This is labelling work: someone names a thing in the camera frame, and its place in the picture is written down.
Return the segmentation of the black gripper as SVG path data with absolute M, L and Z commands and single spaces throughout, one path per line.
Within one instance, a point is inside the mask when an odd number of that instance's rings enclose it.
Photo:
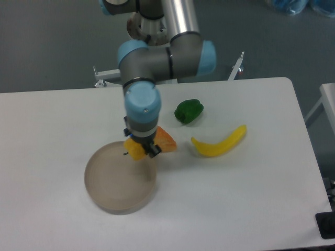
M 154 158 L 161 153 L 161 148 L 153 143 L 157 131 L 157 118 L 149 122 L 138 122 L 129 116 L 125 116 L 124 123 L 126 126 L 124 135 L 144 145 L 150 158 Z

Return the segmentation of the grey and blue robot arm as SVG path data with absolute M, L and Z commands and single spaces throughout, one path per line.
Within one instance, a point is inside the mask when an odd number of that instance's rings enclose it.
M 107 15 L 138 13 L 149 21 L 165 19 L 169 46 L 151 48 L 149 38 L 129 40 L 118 49 L 124 92 L 125 136 L 151 158 L 161 153 L 154 143 L 161 98 L 156 83 L 206 75 L 216 68 L 215 46 L 199 32 L 193 1 L 99 1 Z

